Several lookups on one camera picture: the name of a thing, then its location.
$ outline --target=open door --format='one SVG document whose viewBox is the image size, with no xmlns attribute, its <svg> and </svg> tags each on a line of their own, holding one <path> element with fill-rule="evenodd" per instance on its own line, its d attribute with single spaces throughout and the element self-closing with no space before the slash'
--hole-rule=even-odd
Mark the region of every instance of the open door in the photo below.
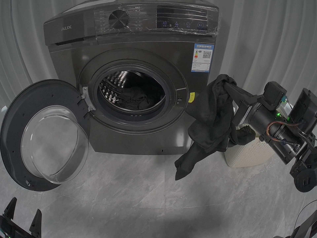
<svg viewBox="0 0 317 238">
<path fill-rule="evenodd" d="M 80 92 L 61 80 L 24 89 L 2 122 L 0 151 L 22 187 L 47 191 L 73 179 L 88 155 L 90 118 Z"/>
</svg>

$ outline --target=qr code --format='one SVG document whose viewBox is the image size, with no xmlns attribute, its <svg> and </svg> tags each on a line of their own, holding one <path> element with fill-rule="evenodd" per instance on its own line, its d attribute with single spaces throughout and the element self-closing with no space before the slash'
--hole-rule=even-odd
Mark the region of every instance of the qr code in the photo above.
<svg viewBox="0 0 317 238">
<path fill-rule="evenodd" d="M 210 58 L 211 58 L 211 51 L 204 51 L 203 59 L 210 59 Z"/>
</svg>

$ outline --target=cable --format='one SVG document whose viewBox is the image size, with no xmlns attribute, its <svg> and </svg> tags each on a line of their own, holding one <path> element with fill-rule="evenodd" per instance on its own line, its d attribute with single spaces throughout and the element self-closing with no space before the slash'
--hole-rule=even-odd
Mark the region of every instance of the cable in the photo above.
<svg viewBox="0 0 317 238">
<path fill-rule="evenodd" d="M 301 212 L 302 212 L 308 205 L 310 205 L 311 203 L 314 203 L 315 201 L 317 201 L 317 199 L 314 200 L 314 201 L 311 201 L 309 204 L 307 204 L 307 205 L 300 211 L 299 215 L 301 214 Z M 296 219 L 296 221 L 295 221 L 294 230 L 295 230 L 296 223 L 297 223 L 297 220 L 298 220 L 299 215 L 297 216 L 297 219 Z"/>
<path fill-rule="evenodd" d="M 283 124 L 283 125 L 287 125 L 287 126 L 292 126 L 292 127 L 295 127 L 295 126 L 298 126 L 300 125 L 300 123 L 290 123 L 290 122 L 284 122 L 284 121 L 272 121 L 270 122 L 267 127 L 266 127 L 266 135 L 270 137 L 270 139 L 272 139 L 273 141 L 276 141 L 276 142 L 283 142 L 283 143 L 286 143 L 286 144 L 290 144 L 290 145 L 297 145 L 297 143 L 295 142 L 290 142 L 290 141 L 286 141 L 286 140 L 280 140 L 280 139 L 277 139 L 275 137 L 272 137 L 270 134 L 269 134 L 269 130 L 270 130 L 270 127 L 275 124 L 275 123 L 279 123 L 279 124 Z"/>
</svg>

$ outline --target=energy label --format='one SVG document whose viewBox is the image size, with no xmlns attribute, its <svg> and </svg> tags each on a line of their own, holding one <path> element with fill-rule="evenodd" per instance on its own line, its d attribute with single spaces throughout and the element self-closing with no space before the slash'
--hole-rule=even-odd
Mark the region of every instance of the energy label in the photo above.
<svg viewBox="0 0 317 238">
<path fill-rule="evenodd" d="M 213 44 L 195 43 L 192 72 L 209 72 L 213 51 Z"/>
</svg>

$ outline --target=marble floor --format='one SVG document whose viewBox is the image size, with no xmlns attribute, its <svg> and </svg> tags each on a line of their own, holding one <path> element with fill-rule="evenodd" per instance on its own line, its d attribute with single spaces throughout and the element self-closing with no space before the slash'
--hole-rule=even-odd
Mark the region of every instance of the marble floor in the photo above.
<svg viewBox="0 0 317 238">
<path fill-rule="evenodd" d="M 81 173 L 48 192 L 19 187 L 0 163 L 0 208 L 17 197 L 14 222 L 29 229 L 42 211 L 42 237 L 235 238 L 291 234 L 317 188 L 300 193 L 277 156 L 249 168 L 230 168 L 223 153 L 196 164 L 175 181 L 174 156 L 90 151 Z M 313 211 L 299 216 L 301 224 Z"/>
</svg>

